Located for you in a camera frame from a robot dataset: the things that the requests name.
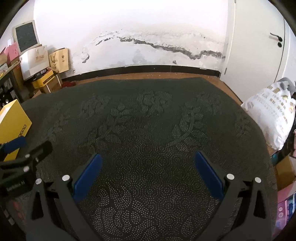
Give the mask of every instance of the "cardboard box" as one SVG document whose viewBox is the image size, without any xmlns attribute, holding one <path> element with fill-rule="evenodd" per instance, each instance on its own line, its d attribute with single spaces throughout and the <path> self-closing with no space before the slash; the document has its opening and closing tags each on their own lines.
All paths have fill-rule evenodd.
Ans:
<svg viewBox="0 0 296 241">
<path fill-rule="evenodd" d="M 40 79 L 32 82 L 35 89 L 45 86 L 54 77 L 54 72 L 52 70 L 48 71 Z"/>
<path fill-rule="evenodd" d="M 19 60 L 20 60 L 19 57 L 15 58 L 14 60 L 11 61 L 9 66 L 13 65 L 14 63 L 18 62 Z M 15 76 L 15 80 L 17 81 L 17 85 L 18 85 L 19 89 L 22 90 L 24 88 L 24 78 L 22 76 L 22 69 L 21 69 L 20 64 L 17 65 L 12 71 Z"/>
<path fill-rule="evenodd" d="M 8 66 L 7 63 L 3 64 L 0 66 L 0 72 L 4 73 L 6 70 L 8 70 Z"/>
<path fill-rule="evenodd" d="M 5 53 L 0 54 L 0 66 L 7 62 L 7 56 Z"/>
<path fill-rule="evenodd" d="M 10 64 L 11 61 L 19 57 L 19 53 L 17 50 L 17 43 L 13 43 L 12 45 L 8 46 L 4 50 L 4 53 L 7 56 L 7 64 Z"/>
<path fill-rule="evenodd" d="M 39 72 L 37 72 L 36 74 L 34 74 L 33 76 L 33 81 L 38 80 L 40 78 L 42 78 L 47 72 L 49 71 L 49 69 L 43 69 Z"/>
<path fill-rule="evenodd" d="M 55 75 L 50 81 L 43 87 L 40 87 L 39 90 L 42 93 L 48 94 L 60 90 L 62 88 L 62 82 L 58 75 Z"/>
<path fill-rule="evenodd" d="M 9 142 L 19 136 L 25 136 L 32 122 L 22 109 L 18 100 L 5 105 L 0 111 L 0 143 Z M 19 149 L 7 155 L 5 161 L 14 160 Z"/>
<path fill-rule="evenodd" d="M 286 156 L 275 166 L 275 175 L 278 191 L 294 182 L 296 178 L 296 158 Z"/>
<path fill-rule="evenodd" d="M 67 48 L 59 49 L 53 52 L 52 54 L 50 54 L 48 57 L 49 57 L 50 67 L 52 67 L 54 71 L 58 73 L 62 73 L 64 71 L 69 70 Z"/>
<path fill-rule="evenodd" d="M 36 94 L 32 97 L 32 99 L 33 98 L 36 98 L 38 95 L 41 95 L 42 94 L 42 92 L 40 91 L 40 90 L 38 90 L 37 92 L 36 92 Z"/>
</svg>

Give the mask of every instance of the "pink package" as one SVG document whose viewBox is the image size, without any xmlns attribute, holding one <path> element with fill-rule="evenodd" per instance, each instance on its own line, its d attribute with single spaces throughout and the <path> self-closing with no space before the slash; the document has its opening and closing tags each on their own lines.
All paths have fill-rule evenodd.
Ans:
<svg viewBox="0 0 296 241">
<path fill-rule="evenodd" d="M 296 181 L 278 191 L 278 203 L 285 201 L 288 197 L 296 192 Z"/>
<path fill-rule="evenodd" d="M 278 203 L 278 210 L 276 216 L 276 225 L 272 238 L 275 238 L 287 224 L 287 201 Z"/>
<path fill-rule="evenodd" d="M 11 61 L 13 61 L 15 58 L 19 56 L 18 50 L 17 50 L 17 43 L 13 43 L 12 45 L 8 46 L 4 53 L 7 56 L 7 64 L 9 64 Z"/>
</svg>

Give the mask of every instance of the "gray cloth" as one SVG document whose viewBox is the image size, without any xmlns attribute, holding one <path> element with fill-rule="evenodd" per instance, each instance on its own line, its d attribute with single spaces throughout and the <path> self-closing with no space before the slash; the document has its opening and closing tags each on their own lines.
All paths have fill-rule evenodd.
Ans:
<svg viewBox="0 0 296 241">
<path fill-rule="evenodd" d="M 283 90 L 288 89 L 288 91 L 290 91 L 291 96 L 296 92 L 296 88 L 295 88 L 296 82 L 294 85 L 289 78 L 286 78 L 286 77 L 281 78 L 278 82 L 281 83 L 280 85 Z"/>
<path fill-rule="evenodd" d="M 100 80 L 22 104 L 32 121 L 24 155 L 45 140 L 45 181 L 71 174 L 97 152 L 103 167 L 79 206 L 105 240 L 193 240 L 219 202 L 194 166 L 203 150 L 226 173 L 260 177 L 273 226 L 276 179 L 258 125 L 202 78 Z M 28 194 L 21 198 L 25 208 Z M 238 211 L 238 200 L 225 232 Z"/>
</svg>

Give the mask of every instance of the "white door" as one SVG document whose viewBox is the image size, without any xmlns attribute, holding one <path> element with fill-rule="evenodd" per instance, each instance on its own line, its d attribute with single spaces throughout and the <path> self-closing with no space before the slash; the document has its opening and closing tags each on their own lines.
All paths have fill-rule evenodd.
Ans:
<svg viewBox="0 0 296 241">
<path fill-rule="evenodd" d="M 284 48 L 284 18 L 268 0 L 236 0 L 235 8 L 232 46 L 220 79 L 244 102 L 275 81 Z"/>
</svg>

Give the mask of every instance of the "paper gift bag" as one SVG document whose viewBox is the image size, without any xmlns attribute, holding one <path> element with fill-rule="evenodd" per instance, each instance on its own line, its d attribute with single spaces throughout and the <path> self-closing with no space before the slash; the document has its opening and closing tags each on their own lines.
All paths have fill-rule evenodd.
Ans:
<svg viewBox="0 0 296 241">
<path fill-rule="evenodd" d="M 62 48 L 50 54 L 49 64 L 58 73 L 69 70 L 68 49 Z"/>
</svg>

